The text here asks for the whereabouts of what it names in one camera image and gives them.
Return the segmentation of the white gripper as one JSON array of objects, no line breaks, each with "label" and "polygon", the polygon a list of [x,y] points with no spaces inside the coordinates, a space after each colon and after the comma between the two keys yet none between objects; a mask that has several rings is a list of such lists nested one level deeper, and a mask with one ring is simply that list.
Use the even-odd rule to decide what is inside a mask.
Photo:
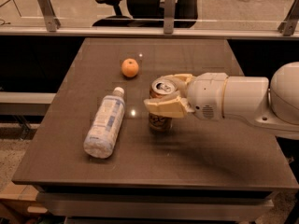
[{"label": "white gripper", "polygon": [[221,105],[228,76],[225,73],[174,74],[159,77],[158,95],[144,101],[156,116],[184,118],[192,113],[202,120],[222,119]]}]

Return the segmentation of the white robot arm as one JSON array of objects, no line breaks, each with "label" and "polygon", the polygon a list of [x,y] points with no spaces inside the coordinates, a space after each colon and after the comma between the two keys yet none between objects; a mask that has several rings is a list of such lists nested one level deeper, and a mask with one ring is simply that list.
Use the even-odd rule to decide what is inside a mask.
[{"label": "white robot arm", "polygon": [[238,119],[276,137],[299,139],[299,62],[281,66],[271,78],[225,73],[162,76],[144,101],[156,116],[201,120]]}]

